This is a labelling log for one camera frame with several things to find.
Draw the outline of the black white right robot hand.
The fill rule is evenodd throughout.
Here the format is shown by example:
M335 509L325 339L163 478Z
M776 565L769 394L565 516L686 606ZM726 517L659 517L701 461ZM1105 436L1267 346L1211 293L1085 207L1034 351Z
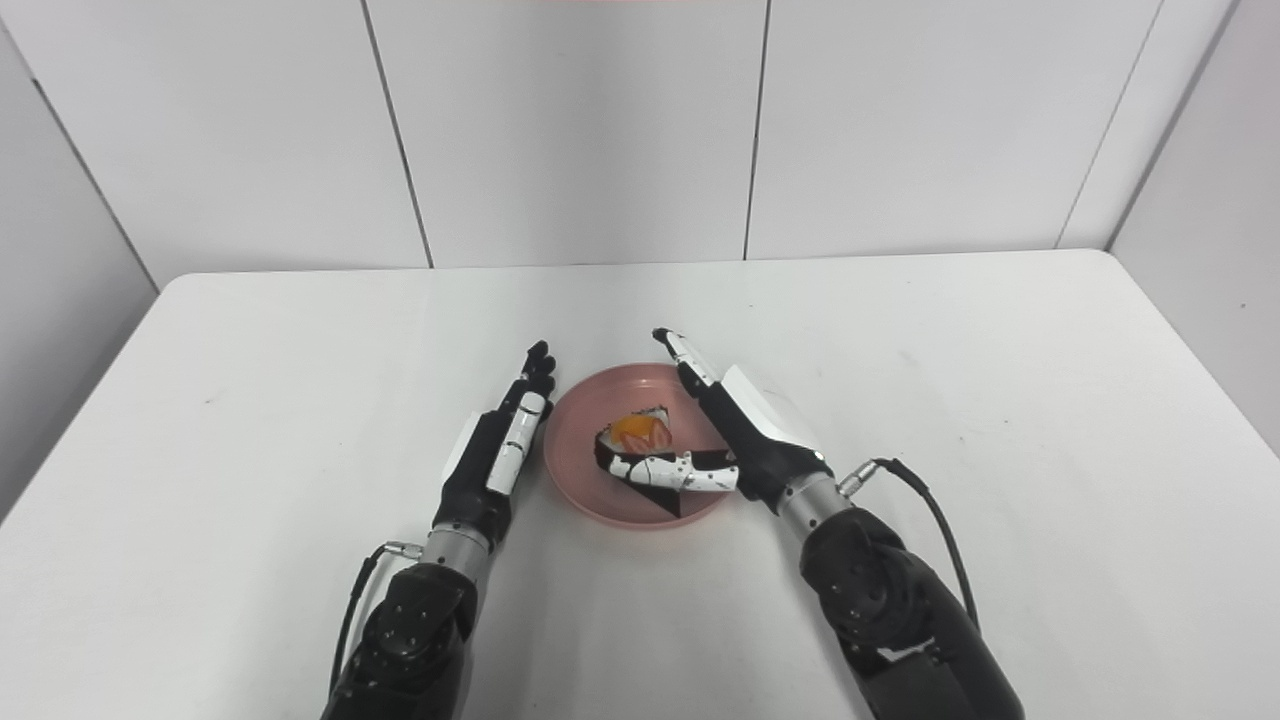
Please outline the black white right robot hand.
M777 509L792 480L831 473L803 425L790 423L740 366L719 373L686 336L664 327L652 334L675 361L680 387L726 446L678 450L669 410L645 407L596 433L594 457L609 477L678 518L687 495L740 492Z

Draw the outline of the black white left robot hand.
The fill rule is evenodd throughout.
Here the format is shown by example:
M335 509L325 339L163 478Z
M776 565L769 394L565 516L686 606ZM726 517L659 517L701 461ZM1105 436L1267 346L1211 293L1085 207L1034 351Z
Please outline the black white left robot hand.
M538 341L499 404L468 420L445 464L433 528L472 533L490 552L506 539L517 479L554 407L556 364L549 343Z

